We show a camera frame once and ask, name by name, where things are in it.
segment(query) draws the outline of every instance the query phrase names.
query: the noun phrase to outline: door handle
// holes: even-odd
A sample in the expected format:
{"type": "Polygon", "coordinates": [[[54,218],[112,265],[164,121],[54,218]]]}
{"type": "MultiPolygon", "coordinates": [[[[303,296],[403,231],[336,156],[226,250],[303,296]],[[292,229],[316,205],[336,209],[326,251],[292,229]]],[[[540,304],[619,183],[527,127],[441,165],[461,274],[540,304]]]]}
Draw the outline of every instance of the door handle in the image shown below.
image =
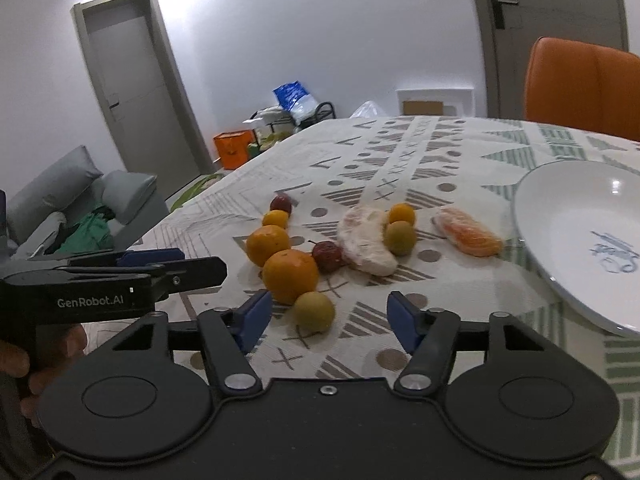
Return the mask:
{"type": "Polygon", "coordinates": [[[107,104],[109,105],[109,110],[113,110],[116,106],[120,104],[120,99],[118,98],[118,94],[108,94],[106,97],[107,97],[107,104]]]}
{"type": "Polygon", "coordinates": [[[494,26],[498,30],[504,30],[504,14],[502,13],[502,6],[519,6],[520,2],[516,0],[491,0],[491,7],[494,12],[494,26]]]}

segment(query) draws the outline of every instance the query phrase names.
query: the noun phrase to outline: white plastic bag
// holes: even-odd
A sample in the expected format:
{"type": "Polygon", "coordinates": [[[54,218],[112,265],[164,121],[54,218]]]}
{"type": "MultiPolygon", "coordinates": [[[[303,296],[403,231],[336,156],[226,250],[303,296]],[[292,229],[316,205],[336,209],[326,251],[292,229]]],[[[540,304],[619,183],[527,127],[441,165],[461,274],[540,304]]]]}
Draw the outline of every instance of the white plastic bag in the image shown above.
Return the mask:
{"type": "Polygon", "coordinates": [[[363,103],[360,108],[358,108],[351,117],[364,117],[364,118],[372,118],[372,117],[386,117],[387,113],[380,108],[380,105],[375,101],[367,101],[363,103]]]}

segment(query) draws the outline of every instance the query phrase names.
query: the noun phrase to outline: floor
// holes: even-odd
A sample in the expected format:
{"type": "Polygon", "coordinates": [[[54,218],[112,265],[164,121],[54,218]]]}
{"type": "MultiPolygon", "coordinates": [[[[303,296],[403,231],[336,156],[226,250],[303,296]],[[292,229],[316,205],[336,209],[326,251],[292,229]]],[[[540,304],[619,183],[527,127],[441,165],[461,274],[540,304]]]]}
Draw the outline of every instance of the floor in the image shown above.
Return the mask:
{"type": "MultiPolygon", "coordinates": [[[[233,170],[218,170],[215,174],[216,175],[220,175],[220,178],[222,178],[224,176],[227,176],[232,171],[233,170]]],[[[185,191],[187,191],[191,186],[196,184],[196,182],[199,182],[201,179],[203,179],[205,177],[206,177],[206,175],[200,175],[200,176],[194,178],[190,183],[188,183],[182,189],[178,190],[177,192],[172,194],[168,199],[166,199],[165,202],[166,202],[166,206],[169,208],[169,211],[171,211],[171,208],[174,205],[174,203],[182,196],[182,194],[185,191]]]]}
{"type": "Polygon", "coordinates": [[[204,175],[197,176],[190,183],[188,183],[186,186],[184,186],[182,189],[179,189],[174,194],[172,194],[169,198],[167,198],[165,200],[165,202],[166,202],[166,206],[169,208],[169,210],[171,210],[171,206],[175,203],[176,200],[178,200],[181,197],[181,195],[185,191],[187,191],[191,186],[193,186],[193,184],[195,184],[197,181],[199,181],[203,177],[204,177],[204,175]]]}

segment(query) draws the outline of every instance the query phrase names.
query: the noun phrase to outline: sofa cushion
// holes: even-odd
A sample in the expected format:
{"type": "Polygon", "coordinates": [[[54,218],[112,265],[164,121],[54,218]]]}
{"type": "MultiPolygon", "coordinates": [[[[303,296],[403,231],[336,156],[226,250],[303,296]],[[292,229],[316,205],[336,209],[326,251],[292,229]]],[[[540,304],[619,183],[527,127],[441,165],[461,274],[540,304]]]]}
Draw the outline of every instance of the sofa cushion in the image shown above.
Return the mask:
{"type": "Polygon", "coordinates": [[[6,246],[9,249],[9,256],[11,256],[12,254],[15,253],[15,251],[18,250],[18,243],[14,242],[13,240],[11,240],[11,238],[8,238],[6,241],[6,246]]]}
{"type": "Polygon", "coordinates": [[[10,237],[23,244],[47,216],[67,208],[100,176],[85,146],[67,153],[9,200],[10,237]]]}
{"type": "Polygon", "coordinates": [[[104,178],[102,203],[123,225],[131,222],[156,190],[156,178],[144,173],[112,171],[104,178]]]}
{"type": "Polygon", "coordinates": [[[64,213],[59,211],[51,213],[43,223],[36,227],[36,230],[29,236],[25,243],[18,247],[13,257],[19,260],[25,260],[41,247],[38,254],[43,254],[56,239],[60,227],[65,225],[66,217],[64,213]]]}

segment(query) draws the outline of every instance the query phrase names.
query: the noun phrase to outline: door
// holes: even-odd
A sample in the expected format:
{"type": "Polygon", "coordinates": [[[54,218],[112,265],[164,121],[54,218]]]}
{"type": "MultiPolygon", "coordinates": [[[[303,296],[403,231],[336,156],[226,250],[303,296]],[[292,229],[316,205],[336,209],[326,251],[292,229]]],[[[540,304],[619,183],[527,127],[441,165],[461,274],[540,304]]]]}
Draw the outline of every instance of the door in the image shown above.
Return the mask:
{"type": "Polygon", "coordinates": [[[489,116],[523,118],[529,53],[542,36],[628,50],[623,0],[476,0],[476,4],[489,116]]]}
{"type": "Polygon", "coordinates": [[[200,175],[162,70],[149,0],[113,0],[84,11],[111,135],[128,171],[158,176],[168,198],[200,175]]]}

